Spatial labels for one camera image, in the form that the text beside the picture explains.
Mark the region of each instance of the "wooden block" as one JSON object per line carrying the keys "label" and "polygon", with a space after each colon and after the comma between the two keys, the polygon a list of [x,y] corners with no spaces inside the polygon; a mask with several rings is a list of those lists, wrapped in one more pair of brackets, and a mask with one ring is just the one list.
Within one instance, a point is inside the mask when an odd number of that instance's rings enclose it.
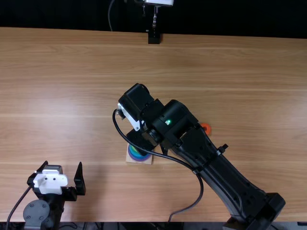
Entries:
{"label": "wooden block", "polygon": [[126,162],[128,163],[138,163],[138,164],[152,164],[153,156],[150,155],[147,159],[144,161],[136,161],[129,155],[129,144],[127,146],[127,154],[126,154]]}

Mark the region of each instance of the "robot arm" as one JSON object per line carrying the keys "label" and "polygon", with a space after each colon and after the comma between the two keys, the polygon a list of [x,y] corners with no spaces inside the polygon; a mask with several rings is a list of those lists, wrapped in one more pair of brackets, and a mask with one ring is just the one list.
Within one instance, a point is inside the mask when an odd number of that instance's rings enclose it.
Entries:
{"label": "robot arm", "polygon": [[171,100],[164,106],[141,84],[118,102],[119,115],[133,125],[127,134],[132,143],[145,150],[160,145],[164,154],[172,150],[217,193],[231,215],[225,230],[264,230],[279,215],[284,199],[248,181],[223,155],[228,146],[217,148],[185,105]]}
{"label": "robot arm", "polygon": [[24,209],[24,230],[57,230],[65,201],[76,201],[77,196],[85,195],[81,162],[78,165],[74,182],[76,187],[66,187],[68,180],[63,174],[62,166],[49,165],[48,161],[45,161],[28,178],[29,187],[10,213],[6,229],[8,229],[14,210],[32,188],[38,200],[31,201]]}

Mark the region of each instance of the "green led light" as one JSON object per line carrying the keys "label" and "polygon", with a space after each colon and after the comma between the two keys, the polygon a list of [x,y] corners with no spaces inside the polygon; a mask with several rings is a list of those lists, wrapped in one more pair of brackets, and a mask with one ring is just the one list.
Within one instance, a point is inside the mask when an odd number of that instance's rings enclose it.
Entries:
{"label": "green led light", "polygon": [[171,124],[171,123],[172,123],[171,120],[166,120],[166,121],[165,121],[165,124],[167,124],[167,125],[169,125],[169,124]]}

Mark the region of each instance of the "black background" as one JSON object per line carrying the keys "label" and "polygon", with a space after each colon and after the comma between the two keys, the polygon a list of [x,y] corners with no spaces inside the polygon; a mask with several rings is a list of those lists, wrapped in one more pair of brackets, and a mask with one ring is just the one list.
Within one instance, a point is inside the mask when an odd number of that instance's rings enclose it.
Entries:
{"label": "black background", "polygon": [[[0,26],[109,31],[111,0],[0,0]],[[114,31],[145,32],[153,7],[115,0]],[[160,8],[162,33],[307,38],[306,0],[175,0]]]}

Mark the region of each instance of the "wooden table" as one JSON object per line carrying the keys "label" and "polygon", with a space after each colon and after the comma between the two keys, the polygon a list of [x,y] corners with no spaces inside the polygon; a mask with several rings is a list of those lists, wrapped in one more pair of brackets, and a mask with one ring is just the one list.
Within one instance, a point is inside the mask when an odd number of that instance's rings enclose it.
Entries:
{"label": "wooden table", "polygon": [[[73,185],[83,162],[87,193],[62,221],[166,221],[199,193],[181,165],[127,165],[111,120],[136,82],[163,103],[183,102],[212,126],[216,145],[255,185],[278,192],[278,221],[307,220],[307,40],[48,29],[0,29],[0,221],[45,160]],[[125,132],[127,120],[119,122]],[[20,204],[12,221],[23,221]],[[202,201],[173,221],[226,221],[205,185]]]}

